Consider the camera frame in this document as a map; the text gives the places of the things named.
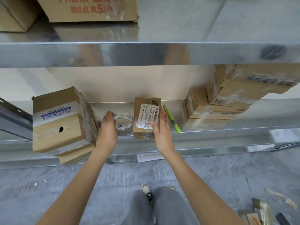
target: white sneaker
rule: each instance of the white sneaker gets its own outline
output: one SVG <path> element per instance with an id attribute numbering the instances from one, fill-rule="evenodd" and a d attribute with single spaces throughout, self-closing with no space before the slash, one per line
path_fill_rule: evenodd
<path id="1" fill-rule="evenodd" d="M 140 191 L 142 191 L 148 197 L 149 201 L 152 200 L 151 187 L 149 183 L 143 183 L 140 187 Z"/>
<path id="2" fill-rule="evenodd" d="M 169 185 L 168 188 L 174 189 L 175 191 L 177 191 L 177 189 L 176 189 L 176 187 L 174 185 Z"/>

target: gray pants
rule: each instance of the gray pants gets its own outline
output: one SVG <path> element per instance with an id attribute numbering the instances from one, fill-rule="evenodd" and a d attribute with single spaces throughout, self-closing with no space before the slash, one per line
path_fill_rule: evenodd
<path id="1" fill-rule="evenodd" d="M 194 225 L 199 224 L 192 209 L 185 203 L 181 195 L 168 187 L 158 188 L 152 193 L 150 202 L 142 191 L 133 193 L 130 210 L 121 225 Z"/>

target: forearm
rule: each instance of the forearm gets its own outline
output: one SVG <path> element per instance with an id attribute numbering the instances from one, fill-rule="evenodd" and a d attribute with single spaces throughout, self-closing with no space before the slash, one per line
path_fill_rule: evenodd
<path id="1" fill-rule="evenodd" d="M 187 165 L 177 151 L 165 159 L 201 225 L 244 225 L 243 220 Z"/>
<path id="2" fill-rule="evenodd" d="M 87 162 L 39 219 L 37 225 L 79 224 L 100 170 L 108 156 L 105 150 L 94 149 Z"/>

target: tape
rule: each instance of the tape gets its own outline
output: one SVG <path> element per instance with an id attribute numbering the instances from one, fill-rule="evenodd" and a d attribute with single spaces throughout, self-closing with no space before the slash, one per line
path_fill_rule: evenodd
<path id="1" fill-rule="evenodd" d="M 114 113 L 113 118 L 115 119 L 115 125 L 118 130 L 126 130 L 132 126 L 132 116 L 129 113 L 121 112 Z"/>

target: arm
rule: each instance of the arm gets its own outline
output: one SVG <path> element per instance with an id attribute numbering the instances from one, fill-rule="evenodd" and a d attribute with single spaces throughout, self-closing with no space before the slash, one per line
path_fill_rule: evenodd
<path id="1" fill-rule="evenodd" d="M 79 224 L 100 170 L 117 144 L 118 133 L 112 112 L 103 118 L 96 148 L 78 174 L 36 225 Z"/>
<path id="2" fill-rule="evenodd" d="M 201 225 L 245 225 L 243 220 L 187 165 L 175 150 L 167 113 L 160 113 L 160 129 L 152 125 L 156 146 L 171 166 Z"/>

